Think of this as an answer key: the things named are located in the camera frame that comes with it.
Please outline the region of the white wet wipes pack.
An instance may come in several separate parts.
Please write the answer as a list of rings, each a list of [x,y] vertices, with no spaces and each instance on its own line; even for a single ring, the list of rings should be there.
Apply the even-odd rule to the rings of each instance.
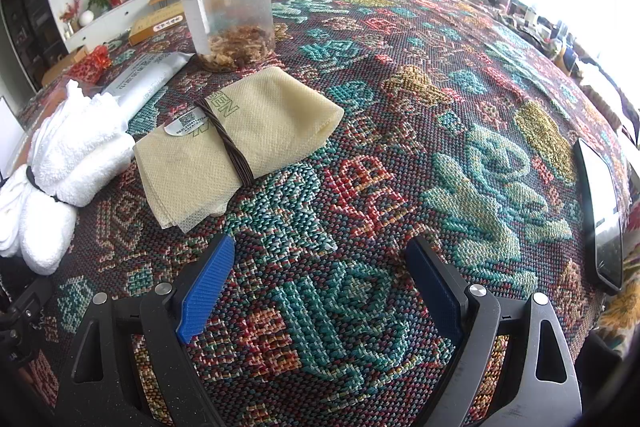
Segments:
[[[192,59],[193,54],[171,51],[142,54],[103,90],[113,96],[122,118],[129,122]]]

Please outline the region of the cream yellow cloth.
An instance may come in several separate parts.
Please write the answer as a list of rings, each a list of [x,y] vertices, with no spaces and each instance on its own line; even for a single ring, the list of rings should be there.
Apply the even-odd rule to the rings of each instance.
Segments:
[[[188,232],[223,215],[240,189],[322,147],[343,116],[277,66],[212,92],[186,113],[198,127],[173,121],[134,146],[153,216],[160,228]]]

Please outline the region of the colourful woven table cloth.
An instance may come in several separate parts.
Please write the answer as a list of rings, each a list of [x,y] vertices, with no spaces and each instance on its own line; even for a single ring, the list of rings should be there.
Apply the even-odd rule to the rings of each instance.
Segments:
[[[213,235],[235,264],[190,346],[230,426],[407,426],[454,346],[401,250],[423,234],[471,280],[547,294],[570,351],[596,320],[573,143],[608,163],[615,132],[537,49],[460,0],[272,0],[268,63],[344,111],[326,144],[240,191],[190,232],[162,229],[128,167],[78,215],[34,334],[47,405],[91,298],[171,279]]]

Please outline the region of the cardboard box on floor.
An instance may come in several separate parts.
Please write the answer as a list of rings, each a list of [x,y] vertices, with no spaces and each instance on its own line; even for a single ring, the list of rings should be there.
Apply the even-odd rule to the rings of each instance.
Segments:
[[[64,71],[80,62],[87,54],[88,50],[86,46],[78,47],[70,54],[67,54],[67,56],[56,62],[55,65],[51,66],[50,69],[48,69],[47,72],[44,73],[41,80],[41,86],[47,87],[48,85],[50,85],[50,83],[52,83],[53,80],[58,77],[58,75],[61,75]]]

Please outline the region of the red organza gift bag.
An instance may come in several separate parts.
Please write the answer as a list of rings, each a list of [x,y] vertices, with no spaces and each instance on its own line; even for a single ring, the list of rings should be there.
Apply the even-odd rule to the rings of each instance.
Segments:
[[[67,72],[72,80],[95,85],[104,72],[112,66],[112,59],[107,46],[96,46],[79,62],[75,63]]]

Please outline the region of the black smartphone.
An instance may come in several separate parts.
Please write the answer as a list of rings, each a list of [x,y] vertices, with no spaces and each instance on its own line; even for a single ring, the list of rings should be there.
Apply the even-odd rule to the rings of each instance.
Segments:
[[[623,288],[622,211],[602,156],[584,139],[573,146],[582,210],[585,270],[589,283],[606,295]]]

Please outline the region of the white rolled towel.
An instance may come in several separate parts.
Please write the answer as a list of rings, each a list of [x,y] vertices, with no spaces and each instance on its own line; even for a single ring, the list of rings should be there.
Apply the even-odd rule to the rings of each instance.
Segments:
[[[1,187],[1,256],[21,256],[38,275],[55,273],[72,243],[78,210],[134,156],[128,121],[111,94],[66,98],[32,135],[27,160]]]

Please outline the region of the yellow book box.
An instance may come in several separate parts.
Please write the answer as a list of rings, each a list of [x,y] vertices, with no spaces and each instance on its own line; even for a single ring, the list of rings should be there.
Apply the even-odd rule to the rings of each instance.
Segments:
[[[152,11],[134,22],[130,28],[128,43],[136,46],[155,34],[168,30],[184,21],[182,2],[174,2],[164,8]]]

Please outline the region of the white low tv cabinet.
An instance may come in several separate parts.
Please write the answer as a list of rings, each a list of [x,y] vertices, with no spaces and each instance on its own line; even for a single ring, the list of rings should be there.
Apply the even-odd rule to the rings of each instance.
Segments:
[[[70,54],[78,48],[94,47],[108,43],[120,34],[128,33],[137,20],[149,13],[169,5],[176,0],[127,0],[102,16],[97,17],[65,41]]]

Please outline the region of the dark glass display cabinet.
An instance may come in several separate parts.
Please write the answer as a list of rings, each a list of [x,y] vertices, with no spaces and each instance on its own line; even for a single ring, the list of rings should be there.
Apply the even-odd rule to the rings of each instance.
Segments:
[[[1,0],[2,16],[18,61],[35,91],[67,54],[48,0]]]

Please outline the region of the white box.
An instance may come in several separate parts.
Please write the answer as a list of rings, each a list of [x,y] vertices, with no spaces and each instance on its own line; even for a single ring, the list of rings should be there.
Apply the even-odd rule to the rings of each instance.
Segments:
[[[1,177],[8,178],[17,159],[26,132],[17,121],[6,98],[0,100],[0,168]]]

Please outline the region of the clear jar black lid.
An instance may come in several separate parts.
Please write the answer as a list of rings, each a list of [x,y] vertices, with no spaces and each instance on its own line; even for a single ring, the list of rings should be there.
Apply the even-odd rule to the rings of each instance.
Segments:
[[[181,0],[195,53],[212,72],[233,72],[276,46],[271,0]]]

